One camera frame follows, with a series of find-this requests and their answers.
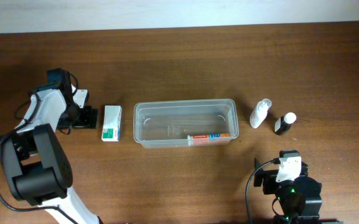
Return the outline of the white green medicine box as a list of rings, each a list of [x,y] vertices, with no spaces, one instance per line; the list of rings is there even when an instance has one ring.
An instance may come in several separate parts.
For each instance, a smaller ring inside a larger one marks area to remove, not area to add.
[[[121,130],[121,106],[105,106],[101,140],[118,142]]]

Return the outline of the dark bottle white cap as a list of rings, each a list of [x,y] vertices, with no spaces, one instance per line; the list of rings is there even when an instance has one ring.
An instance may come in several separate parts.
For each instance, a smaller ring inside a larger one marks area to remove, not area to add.
[[[281,116],[274,125],[274,133],[278,136],[285,134],[290,128],[291,125],[296,121],[297,116],[293,113],[287,113],[284,116]]]

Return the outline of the white spray bottle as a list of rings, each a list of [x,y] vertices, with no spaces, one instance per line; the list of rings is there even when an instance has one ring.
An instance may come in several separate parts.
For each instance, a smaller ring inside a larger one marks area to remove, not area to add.
[[[261,125],[261,123],[267,117],[268,111],[271,106],[272,106],[272,102],[267,98],[258,102],[253,112],[251,113],[249,119],[252,128],[256,129]]]

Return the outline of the orange tablet tube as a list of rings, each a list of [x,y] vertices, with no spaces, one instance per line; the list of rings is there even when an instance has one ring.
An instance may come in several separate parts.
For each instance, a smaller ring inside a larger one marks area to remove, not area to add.
[[[187,136],[188,146],[213,146],[227,144],[230,141],[231,136],[229,133]]]

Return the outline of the clear plastic container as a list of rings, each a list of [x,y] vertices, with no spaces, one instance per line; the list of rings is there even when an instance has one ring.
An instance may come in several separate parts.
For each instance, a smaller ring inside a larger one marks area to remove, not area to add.
[[[229,133],[239,136],[232,99],[155,101],[134,107],[133,136],[144,148],[188,146],[187,136]]]

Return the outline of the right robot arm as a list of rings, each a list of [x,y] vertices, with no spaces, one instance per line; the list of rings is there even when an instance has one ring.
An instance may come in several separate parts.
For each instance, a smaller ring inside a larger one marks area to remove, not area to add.
[[[274,213],[273,223],[318,223],[322,206],[322,184],[309,177],[309,166],[297,150],[280,151],[277,158],[260,164],[254,160],[255,187],[274,195],[282,214]]]

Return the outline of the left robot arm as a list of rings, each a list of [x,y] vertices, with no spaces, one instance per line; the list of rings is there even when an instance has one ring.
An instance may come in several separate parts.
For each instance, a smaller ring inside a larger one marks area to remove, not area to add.
[[[28,109],[20,123],[0,136],[0,163],[11,195],[28,208],[0,202],[14,212],[45,210],[59,223],[101,223],[73,187],[73,171],[56,131],[95,129],[98,111],[87,105],[88,90],[81,90],[75,75],[55,68],[47,84],[30,91]]]

